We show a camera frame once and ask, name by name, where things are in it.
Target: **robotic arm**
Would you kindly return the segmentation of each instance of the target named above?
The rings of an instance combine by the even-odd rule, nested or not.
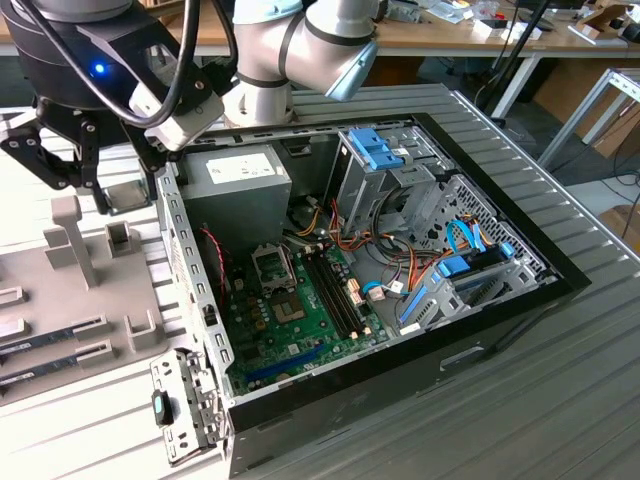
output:
[[[33,112],[0,128],[0,148],[51,188],[89,189],[102,214],[157,199],[155,175],[223,115],[220,97],[235,73],[223,69],[212,77],[193,63],[200,1],[185,2],[181,44],[136,0],[0,4],[36,93]],[[299,0],[238,0],[241,83],[227,95],[230,123],[291,120],[288,79],[349,99],[377,50],[371,7],[372,0],[319,0],[305,15]],[[42,128],[73,143],[74,158],[47,151]],[[103,189],[99,151],[126,142],[140,158],[145,181]]]
[[[300,0],[237,0],[241,84],[225,98],[230,122],[247,127],[290,121],[289,81],[338,101],[351,99],[378,51],[374,6],[372,0],[319,0],[305,13]]]

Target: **red wire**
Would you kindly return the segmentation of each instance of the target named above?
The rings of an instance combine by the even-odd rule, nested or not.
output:
[[[340,236],[340,222],[338,221],[340,214],[338,213],[338,204],[336,203],[335,199],[331,200],[331,209],[333,210],[333,215],[331,216],[331,222],[329,223],[329,237],[331,238],[331,240],[336,242],[340,250],[343,250],[345,252],[354,252],[362,247],[365,243],[371,241],[371,238],[364,238],[356,244],[356,242],[359,240],[358,236],[355,236],[352,239],[342,239]],[[331,233],[332,230],[337,230],[337,236],[335,238]]]
[[[216,240],[216,237],[213,236],[213,234],[207,230],[206,228],[201,228],[200,231],[202,233],[204,233],[207,237],[209,237],[209,239],[213,242],[213,244],[216,246],[216,250],[218,251],[218,260],[220,261],[220,308],[222,309],[222,305],[224,303],[224,279],[225,279],[225,272],[224,272],[224,258],[222,257],[222,248],[220,248],[220,243],[218,243],[218,240]]]

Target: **motherboard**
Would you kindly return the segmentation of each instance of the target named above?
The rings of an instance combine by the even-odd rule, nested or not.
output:
[[[357,293],[357,280],[336,247],[293,253],[270,245],[256,253],[258,258],[254,254],[230,273],[225,327],[236,353],[228,370],[236,395],[388,339],[378,316]],[[292,276],[293,286],[287,283]],[[274,288],[278,280],[283,287]]]

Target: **green circuit board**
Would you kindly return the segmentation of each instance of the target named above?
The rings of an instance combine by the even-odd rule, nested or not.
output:
[[[323,253],[350,294],[346,282],[354,278],[342,253],[331,248]],[[235,362],[228,374],[236,395],[244,395],[272,383],[326,365],[388,339],[378,316],[368,305],[354,308],[362,331],[339,334],[314,286],[304,259],[296,254],[291,264],[297,277],[295,291],[262,293],[252,263],[232,272],[231,305],[225,319]]]

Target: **desk leg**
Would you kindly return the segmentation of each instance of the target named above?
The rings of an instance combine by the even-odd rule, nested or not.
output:
[[[542,155],[540,155],[540,158],[538,159],[538,164],[541,167],[549,165],[551,160],[553,160],[556,154],[562,149],[562,147],[564,147],[569,136],[576,130],[578,125],[580,125],[580,122],[593,108],[598,99],[600,99],[602,94],[609,88],[609,80],[611,80],[612,75],[613,71],[611,69],[604,72],[602,77],[600,77],[600,80],[598,80],[595,86],[587,94],[582,103],[578,105],[576,111],[573,112],[571,117],[569,117],[569,120],[564,124],[564,127],[560,129],[555,137],[553,137],[553,140],[551,140],[547,149],[542,152]]]
[[[618,111],[622,108],[622,105],[629,97],[626,93],[620,93],[616,99],[611,102],[607,111],[602,114],[598,121],[591,127],[591,130],[582,138],[582,142],[586,145],[590,145],[594,139],[600,136],[600,133],[604,128],[611,124],[615,115],[618,115]]]
[[[507,113],[509,113],[509,109],[513,105],[513,102],[515,102],[516,98],[518,98],[518,95],[520,95],[520,92],[524,88],[524,85],[527,83],[527,80],[529,80],[529,77],[531,77],[531,74],[536,69],[536,66],[538,66],[539,61],[540,57],[538,57],[537,55],[527,57],[522,61],[522,64],[520,65],[520,68],[518,68],[518,71],[513,77],[513,80],[511,80],[511,83],[507,87],[507,90],[504,92],[504,95],[491,114],[492,118],[504,118],[507,116]]]

